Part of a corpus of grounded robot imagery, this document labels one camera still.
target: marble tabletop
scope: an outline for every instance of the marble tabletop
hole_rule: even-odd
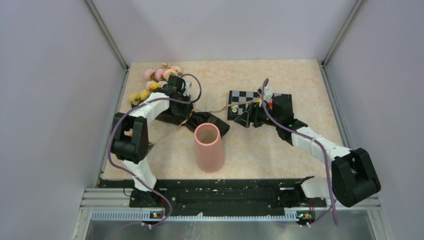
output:
[[[342,145],[342,139],[316,59],[227,60],[168,62],[181,67],[200,80],[201,99],[195,109],[219,110],[228,103],[229,90],[255,91],[266,78],[274,93],[292,94],[294,117],[307,123],[315,132]],[[161,62],[133,63],[130,67],[120,112],[130,108],[129,96],[145,88],[144,72],[159,68]],[[196,98],[199,87],[193,82],[191,95]],[[322,162],[307,152],[282,141],[275,127],[263,125],[244,128],[227,120],[227,112],[214,113],[230,125],[222,138],[225,164],[221,170],[205,173],[196,165],[194,135],[186,127],[161,139],[147,155],[150,169],[158,179],[268,179],[325,176]],[[154,120],[148,126],[150,142],[155,142],[176,128]],[[124,164],[112,155],[112,160]],[[129,179],[122,170],[106,164],[103,179]]]

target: gray floor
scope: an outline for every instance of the gray floor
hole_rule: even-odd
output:
[[[139,224],[115,232],[109,240],[373,240],[366,211],[339,211],[311,228],[282,226],[275,222],[167,222],[149,230]],[[86,240],[104,240],[128,221],[91,221]]]

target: black and white checkered pattern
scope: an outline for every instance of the black and white checkered pattern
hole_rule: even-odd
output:
[[[280,96],[281,93],[274,93],[272,97]],[[258,101],[261,95],[256,91],[234,91],[230,90],[228,95],[228,104],[243,103],[250,100],[253,102]],[[234,120],[246,110],[246,104],[238,105],[238,111],[236,113],[231,111],[231,107],[228,108],[227,120]]]

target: yellow object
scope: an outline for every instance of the yellow object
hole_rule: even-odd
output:
[[[129,102],[133,105],[139,105],[142,100],[140,99],[140,95],[138,93],[133,93],[129,96]]]
[[[140,100],[141,101],[144,101],[144,100],[146,100],[148,97],[150,96],[150,92],[149,91],[147,91],[147,90],[143,90],[141,93],[140,93]]]
[[[161,87],[161,85],[159,85],[157,82],[152,82],[149,86],[149,90],[153,91],[153,90],[160,88],[160,87]]]

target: purple cable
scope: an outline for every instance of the purple cable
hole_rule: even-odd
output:
[[[332,218],[333,218],[333,221],[334,221],[334,224],[337,226],[338,224],[339,224],[339,220],[338,220],[338,218],[337,218],[337,212],[336,212],[336,200],[334,199],[334,194],[333,194],[333,189],[332,189],[332,183],[331,183],[331,179],[330,179],[330,166],[329,166],[329,155],[327,154],[327,151],[326,151],[326,148],[319,142],[319,141],[317,141],[316,139],[313,139],[312,137],[310,137],[310,136],[308,136],[308,135],[305,135],[305,134],[303,134],[303,133],[300,133],[300,132],[297,132],[297,131],[294,131],[294,130],[291,130],[290,128],[287,128],[287,127],[285,127],[285,126],[283,126],[283,125],[281,125],[280,123],[278,123],[274,118],[273,118],[273,116],[271,116],[271,114],[268,112],[268,110],[267,110],[267,106],[266,106],[266,103],[265,103],[265,101],[264,101],[264,88],[268,85],[268,82],[269,82],[270,80],[267,78],[267,79],[265,79],[265,81],[263,81],[263,84],[262,84],[262,88],[261,88],[261,93],[260,93],[260,102],[261,102],[261,104],[262,104],[262,107],[263,107],[263,109],[265,110],[265,113],[266,113],[266,115],[268,116],[268,118],[275,124],[275,125],[277,125],[279,128],[282,128],[282,129],[284,129],[284,130],[286,130],[286,131],[288,131],[288,132],[290,132],[290,133],[292,133],[292,134],[297,134],[297,135],[299,135],[299,136],[301,136],[301,137],[304,137],[304,138],[306,138],[306,139],[309,139],[309,140],[313,140],[316,144],[318,144],[318,146],[321,148],[321,150],[322,150],[322,153],[324,154],[324,163],[325,163],[325,173],[326,173],[326,175],[327,175],[327,184],[328,184],[328,192],[329,192],[329,194],[330,194],[330,201],[331,201],[331,207],[322,215],[322,216],[320,216],[318,219],[317,219],[317,221],[321,218],[321,217],[323,217],[330,209],[332,209]]]
[[[131,176],[133,176],[135,179],[137,179],[137,181],[139,181],[146,189],[148,189],[149,191],[151,191],[152,193],[154,193],[154,194],[156,194],[156,195],[158,195],[159,197],[161,197],[162,199],[164,199],[165,200],[165,202],[168,204],[168,206],[169,206],[169,213],[162,219],[162,220],[160,220],[159,222],[157,222],[157,223],[155,223],[155,224],[153,224],[153,225],[151,225],[151,227],[153,228],[153,227],[156,227],[156,226],[159,226],[159,225],[161,225],[161,224],[163,224],[164,223],[164,221],[167,219],[167,218],[169,218],[169,216],[171,215],[171,213],[172,213],[172,211],[173,211],[173,207],[172,207],[172,205],[171,205],[171,202],[169,201],[169,199],[167,199],[164,195],[162,195],[160,192],[158,192],[158,191],[156,191],[156,190],[154,190],[154,189],[152,189],[152,188],[150,188],[143,180],[141,180],[138,176],[136,176],[132,171],[130,171],[130,170],[128,170],[128,169],[126,169],[125,167],[121,167],[121,166],[119,166],[119,165],[117,165],[117,164],[115,164],[113,161],[112,161],[112,157],[111,157],[111,147],[112,147],[112,142],[113,142],[113,140],[114,140],[114,136],[115,136],[115,133],[117,132],[117,130],[118,130],[118,127],[119,127],[119,125],[121,125],[122,124],[122,122],[124,121],[124,119],[130,114],[130,113],[132,113],[132,112],[134,112],[135,110],[137,110],[137,109],[140,109],[140,108],[142,108],[142,107],[144,107],[144,106],[146,106],[146,104],[151,104],[151,103],[153,103],[153,102],[156,102],[156,101],[160,101],[160,100],[167,100],[167,101],[172,101],[172,102],[177,102],[177,103],[180,103],[180,104],[192,104],[192,103],[195,103],[195,102],[197,102],[199,99],[200,99],[200,97],[202,96],[202,86],[200,85],[200,82],[199,82],[199,80],[198,80],[198,78],[197,77],[195,77],[194,75],[192,75],[192,74],[190,74],[190,73],[186,73],[186,74],[183,74],[181,77],[184,77],[184,76],[190,76],[190,77],[193,77],[196,81],[197,81],[197,84],[198,84],[198,86],[199,86],[199,95],[197,96],[197,98],[194,100],[194,101],[181,101],[181,100],[177,100],[177,99],[173,99],[173,98],[168,98],[168,97],[159,97],[159,98],[155,98],[155,99],[152,99],[152,100],[150,100],[150,101],[148,101],[148,102],[143,102],[142,104],[140,104],[140,105],[138,105],[138,106],[136,106],[136,107],[134,107],[134,108],[132,108],[131,110],[129,110],[128,112],[126,112],[119,120],[118,120],[118,122],[116,123],[116,125],[115,125],[115,127],[112,129],[112,133],[110,134],[110,137],[109,137],[109,140],[108,140],[108,142],[107,142],[107,147],[106,147],[106,153],[107,153],[107,159],[108,159],[108,161],[109,161],[109,163],[113,166],[113,167],[115,167],[115,168],[117,168],[117,169],[120,169],[120,170],[123,170],[123,171],[125,171],[125,172],[127,172],[127,173],[129,173]]]

